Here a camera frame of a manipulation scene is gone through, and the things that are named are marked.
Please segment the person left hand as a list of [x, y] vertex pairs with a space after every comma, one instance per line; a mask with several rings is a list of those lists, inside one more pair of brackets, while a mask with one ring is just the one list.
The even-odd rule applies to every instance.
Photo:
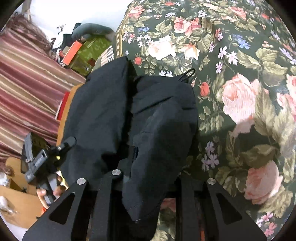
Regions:
[[[53, 195], [55, 196], [61, 196], [67, 189], [68, 187], [63, 185], [63, 178], [61, 176], [59, 176], [58, 174], [56, 174], [56, 177], [57, 177], [57, 187], [53, 190]], [[36, 194], [41, 202], [41, 204], [43, 205], [43, 207], [45, 209], [48, 209], [49, 206], [48, 204], [46, 203], [45, 201], [45, 195], [47, 194], [46, 190], [45, 189], [40, 189], [40, 188], [37, 188], [36, 189]]]

